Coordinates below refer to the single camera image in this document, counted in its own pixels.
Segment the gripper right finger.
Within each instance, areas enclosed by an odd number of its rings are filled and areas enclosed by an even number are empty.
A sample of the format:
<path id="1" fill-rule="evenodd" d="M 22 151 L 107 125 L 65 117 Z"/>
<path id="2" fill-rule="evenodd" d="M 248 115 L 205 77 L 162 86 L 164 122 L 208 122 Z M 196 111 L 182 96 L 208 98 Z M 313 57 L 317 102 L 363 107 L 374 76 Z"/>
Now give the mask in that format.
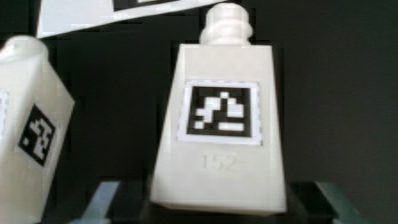
<path id="1" fill-rule="evenodd" d="M 374 224 L 331 182 L 292 182 L 288 188 L 290 224 Z"/>

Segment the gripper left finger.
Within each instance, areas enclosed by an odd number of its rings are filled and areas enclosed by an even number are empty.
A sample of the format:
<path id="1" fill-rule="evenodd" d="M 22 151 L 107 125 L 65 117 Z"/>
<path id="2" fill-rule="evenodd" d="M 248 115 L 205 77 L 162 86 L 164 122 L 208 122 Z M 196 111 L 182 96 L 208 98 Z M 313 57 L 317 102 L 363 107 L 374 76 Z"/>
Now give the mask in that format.
<path id="1" fill-rule="evenodd" d="M 141 224 L 145 182 L 104 181 L 77 224 Z"/>

